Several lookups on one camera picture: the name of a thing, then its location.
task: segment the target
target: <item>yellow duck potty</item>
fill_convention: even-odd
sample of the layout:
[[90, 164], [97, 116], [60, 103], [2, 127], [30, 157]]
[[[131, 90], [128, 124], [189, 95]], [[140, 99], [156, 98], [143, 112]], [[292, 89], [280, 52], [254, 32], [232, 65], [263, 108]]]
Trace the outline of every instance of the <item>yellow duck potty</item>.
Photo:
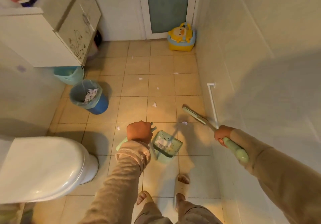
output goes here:
[[185, 22], [168, 32], [167, 41], [170, 50], [191, 51], [196, 39], [195, 31]]

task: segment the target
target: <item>toilet lid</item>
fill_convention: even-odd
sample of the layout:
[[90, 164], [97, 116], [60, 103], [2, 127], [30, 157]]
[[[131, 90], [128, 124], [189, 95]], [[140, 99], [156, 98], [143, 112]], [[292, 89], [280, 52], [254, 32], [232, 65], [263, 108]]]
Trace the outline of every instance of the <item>toilet lid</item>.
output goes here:
[[82, 171], [81, 145], [62, 137], [15, 138], [0, 169], [0, 203], [32, 202], [67, 189]]

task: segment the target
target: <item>tile floor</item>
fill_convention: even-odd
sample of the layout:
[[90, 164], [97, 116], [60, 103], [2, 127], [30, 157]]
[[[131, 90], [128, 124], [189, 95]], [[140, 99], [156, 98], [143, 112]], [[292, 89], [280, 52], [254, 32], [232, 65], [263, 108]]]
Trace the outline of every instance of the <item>tile floor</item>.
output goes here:
[[194, 50], [170, 51], [166, 40], [118, 41], [103, 43], [97, 57], [87, 62], [86, 78], [101, 84], [109, 97], [108, 109], [93, 115], [73, 105], [68, 99], [71, 86], [67, 85], [48, 135], [82, 143], [97, 156], [98, 174], [68, 196], [37, 203], [35, 223], [76, 224], [106, 175], [112, 172], [116, 146], [126, 137], [127, 125], [139, 120], [154, 122], [154, 135], [164, 130], [184, 143], [172, 160], [160, 157], [150, 162], [140, 177], [139, 191], [147, 190], [163, 215], [175, 223], [175, 177], [187, 173], [191, 179], [188, 200], [206, 206], [223, 220], [208, 129], [181, 109], [188, 104], [200, 114], [205, 113]]

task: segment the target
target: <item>fist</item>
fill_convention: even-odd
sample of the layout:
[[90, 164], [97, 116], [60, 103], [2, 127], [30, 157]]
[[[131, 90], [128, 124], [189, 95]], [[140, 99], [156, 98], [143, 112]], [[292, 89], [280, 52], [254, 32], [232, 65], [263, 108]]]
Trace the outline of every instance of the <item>fist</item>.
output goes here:
[[217, 141], [220, 142], [220, 144], [222, 146], [226, 147], [225, 144], [224, 144], [223, 138], [224, 137], [230, 138], [231, 132], [232, 132], [233, 129], [234, 128], [231, 128], [231, 127], [228, 127], [228, 126], [225, 126], [225, 125], [221, 125], [219, 127], [219, 129], [214, 133], [214, 137], [215, 137], [215, 139]]
[[150, 122], [134, 122], [127, 126], [127, 139], [128, 141], [134, 140], [149, 144], [153, 134], [150, 131]]

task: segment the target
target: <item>white door frame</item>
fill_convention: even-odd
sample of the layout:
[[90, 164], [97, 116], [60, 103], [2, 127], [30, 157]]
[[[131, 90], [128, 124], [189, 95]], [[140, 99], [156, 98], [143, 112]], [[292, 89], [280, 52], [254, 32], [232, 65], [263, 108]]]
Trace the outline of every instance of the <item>white door frame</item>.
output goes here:
[[[194, 9], [195, 9], [195, 1], [196, 0], [188, 0], [187, 3], [187, 14], [186, 14], [186, 21], [193, 24], [193, 17], [194, 17]], [[167, 38], [167, 32], [165, 33], [151, 33], [151, 25], [150, 25], [150, 15], [149, 15], [149, 6], [148, 0], [140, 0], [141, 7], [142, 7], [142, 16], [145, 26], [146, 38], [147, 39], [162, 39]]]

